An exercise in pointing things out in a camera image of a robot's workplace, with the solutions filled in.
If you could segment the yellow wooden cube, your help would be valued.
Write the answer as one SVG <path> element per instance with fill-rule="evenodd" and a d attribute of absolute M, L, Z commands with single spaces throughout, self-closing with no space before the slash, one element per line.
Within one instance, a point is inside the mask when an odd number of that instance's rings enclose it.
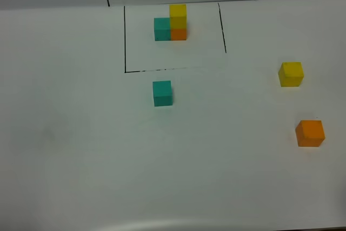
<path fill-rule="evenodd" d="M 304 78 L 301 62 L 283 62 L 278 71 L 281 87 L 299 87 Z"/>

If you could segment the template orange cube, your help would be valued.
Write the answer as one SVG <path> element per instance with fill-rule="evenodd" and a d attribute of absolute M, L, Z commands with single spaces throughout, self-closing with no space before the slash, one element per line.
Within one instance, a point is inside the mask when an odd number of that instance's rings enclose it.
<path fill-rule="evenodd" d="M 171 29 L 170 38 L 172 41 L 186 41 L 187 40 L 187 29 Z"/>

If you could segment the template yellow cube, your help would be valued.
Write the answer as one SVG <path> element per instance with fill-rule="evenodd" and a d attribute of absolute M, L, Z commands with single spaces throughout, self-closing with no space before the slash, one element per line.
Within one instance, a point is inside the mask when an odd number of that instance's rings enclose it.
<path fill-rule="evenodd" d="M 187 7 L 185 4 L 169 5 L 169 16 L 172 29 L 187 28 Z"/>

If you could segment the orange wooden cube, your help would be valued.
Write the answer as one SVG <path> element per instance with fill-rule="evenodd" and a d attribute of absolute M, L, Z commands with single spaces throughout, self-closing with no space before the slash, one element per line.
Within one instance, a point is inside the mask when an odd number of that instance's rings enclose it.
<path fill-rule="evenodd" d="M 299 147 L 320 147 L 325 140 L 321 120 L 301 120 L 295 133 Z"/>

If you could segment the loose teal wooden cube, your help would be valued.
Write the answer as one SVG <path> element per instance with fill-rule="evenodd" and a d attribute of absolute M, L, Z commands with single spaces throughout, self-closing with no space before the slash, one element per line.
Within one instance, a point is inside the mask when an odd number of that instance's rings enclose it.
<path fill-rule="evenodd" d="M 155 81 L 152 83 L 154 106 L 171 106 L 173 94 L 171 81 Z"/>

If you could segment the template teal cube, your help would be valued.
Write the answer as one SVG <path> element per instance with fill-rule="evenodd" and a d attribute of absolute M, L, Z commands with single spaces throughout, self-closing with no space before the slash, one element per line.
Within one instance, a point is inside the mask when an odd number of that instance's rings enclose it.
<path fill-rule="evenodd" d="M 155 41 L 171 40 L 170 18 L 154 18 L 154 37 Z"/>

